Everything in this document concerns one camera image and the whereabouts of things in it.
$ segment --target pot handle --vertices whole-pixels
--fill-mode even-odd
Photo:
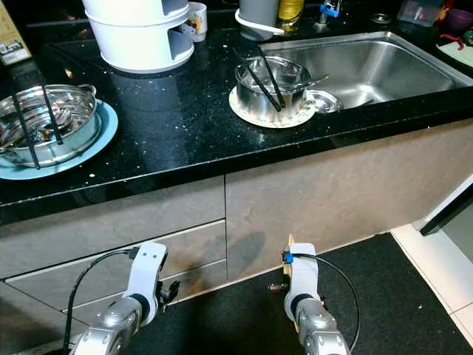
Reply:
[[[281,30],[280,28],[267,26],[265,24],[255,24],[254,22],[249,22],[249,21],[244,20],[243,18],[239,16],[239,9],[236,9],[235,19],[236,19],[236,22],[246,27],[251,27],[256,30],[271,32],[276,36],[283,36],[285,34],[285,31]]]
[[[81,84],[81,85],[78,85],[78,87],[80,87],[81,89],[85,89],[87,91],[89,91],[93,97],[95,97],[95,95],[97,95],[97,89],[91,85],[91,84]]]

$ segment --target white dish rack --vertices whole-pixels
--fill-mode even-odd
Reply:
[[[173,30],[188,18],[188,0],[83,0],[86,15],[111,66],[133,73],[164,72],[194,52],[192,40]]]

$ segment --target faucet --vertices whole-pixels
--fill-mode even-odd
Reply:
[[[324,0],[324,3],[320,5],[320,16],[316,22],[317,27],[326,27],[327,18],[338,17],[340,14],[340,6],[342,0]]]

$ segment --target purple object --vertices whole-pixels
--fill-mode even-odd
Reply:
[[[460,9],[451,9],[443,21],[443,31],[455,36],[463,35],[471,26],[473,26],[473,13]]]

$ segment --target black floor mat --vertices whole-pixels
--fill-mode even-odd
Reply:
[[[429,286],[391,234],[321,255],[353,281],[361,302],[354,354],[473,354]],[[344,280],[319,263],[319,293],[350,344],[355,306]],[[178,303],[133,338],[125,354],[302,355],[283,309],[284,294],[267,291],[282,270]]]

